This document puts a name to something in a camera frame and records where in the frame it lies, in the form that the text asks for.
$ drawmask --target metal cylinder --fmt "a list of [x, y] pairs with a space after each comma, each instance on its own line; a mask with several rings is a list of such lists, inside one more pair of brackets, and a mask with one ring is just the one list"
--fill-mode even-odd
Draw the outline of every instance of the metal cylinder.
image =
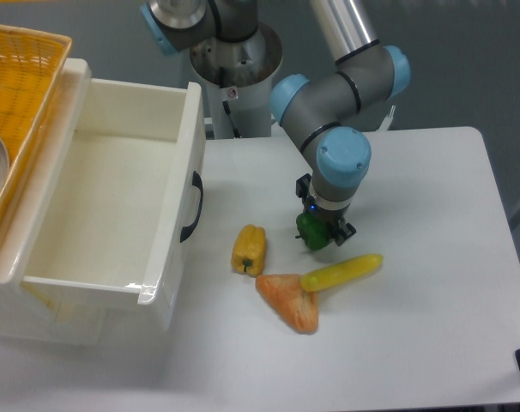
[[205, 16], [207, 0], [149, 0], [155, 18], [169, 28], [185, 30]]
[[310, 0], [335, 61], [378, 39], [360, 0]]
[[257, 0], [217, 0], [220, 15], [218, 39], [241, 42], [250, 38], [258, 29]]
[[[205, 81], [215, 138], [231, 138], [236, 130], [242, 137], [271, 135], [268, 99], [282, 58], [279, 36], [262, 23], [245, 41], [211, 38], [191, 47], [191, 65]], [[226, 88], [234, 88], [236, 96], [223, 98]]]

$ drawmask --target black drawer handle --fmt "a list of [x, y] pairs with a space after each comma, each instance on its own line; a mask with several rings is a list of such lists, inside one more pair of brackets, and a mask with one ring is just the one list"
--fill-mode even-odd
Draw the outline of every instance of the black drawer handle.
[[201, 180], [199, 173], [195, 171], [193, 172], [193, 179], [191, 180], [191, 184], [199, 189], [201, 192], [201, 197], [199, 198], [199, 207], [197, 208], [197, 215], [195, 216], [195, 220], [189, 226], [182, 227], [182, 232], [180, 233], [180, 243], [185, 242], [197, 227], [197, 223], [199, 223], [199, 218], [201, 217], [201, 209], [203, 208], [203, 181]]

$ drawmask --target table surface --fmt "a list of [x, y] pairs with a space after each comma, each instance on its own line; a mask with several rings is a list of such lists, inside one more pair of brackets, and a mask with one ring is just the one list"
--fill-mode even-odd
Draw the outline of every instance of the table surface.
[[[210, 141], [203, 215], [170, 330], [111, 311], [96, 347], [0, 337], [0, 410], [319, 411], [520, 402], [520, 266], [479, 132], [366, 134], [372, 163], [347, 218], [358, 232], [309, 252], [285, 137]], [[319, 329], [288, 328], [231, 271], [235, 237], [266, 228], [264, 273], [363, 253], [375, 274], [319, 294]]]

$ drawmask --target wicker basket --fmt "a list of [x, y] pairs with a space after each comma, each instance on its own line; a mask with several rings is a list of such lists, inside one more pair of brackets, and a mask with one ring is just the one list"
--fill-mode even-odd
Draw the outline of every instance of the wicker basket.
[[0, 137], [10, 158], [0, 193], [0, 227], [8, 225], [10, 206], [25, 184], [39, 127], [70, 48], [68, 37], [0, 25]]

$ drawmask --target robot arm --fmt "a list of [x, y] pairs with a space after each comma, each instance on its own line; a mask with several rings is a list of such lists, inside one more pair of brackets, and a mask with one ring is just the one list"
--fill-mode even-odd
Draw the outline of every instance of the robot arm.
[[[410, 67], [399, 49], [380, 45], [360, 0], [310, 5], [336, 73], [316, 83], [302, 75], [283, 79], [271, 92], [269, 109], [312, 169], [297, 181], [303, 212], [296, 222], [299, 236], [315, 250], [332, 241], [341, 245], [355, 233], [344, 214], [371, 159], [365, 136], [342, 122], [405, 89]], [[142, 14], [166, 54], [191, 47], [197, 73], [220, 88], [256, 85], [281, 63], [281, 45], [258, 22], [256, 0], [149, 0]], [[243, 116], [240, 127], [257, 121], [258, 113]]]
[[297, 181], [304, 210], [300, 237], [311, 249], [341, 245], [355, 234], [346, 213], [365, 177], [371, 146], [341, 122], [389, 99], [410, 82], [408, 60], [394, 46], [382, 47], [360, 0], [310, 0], [337, 72], [312, 83], [302, 75], [277, 84], [272, 113], [312, 169]]

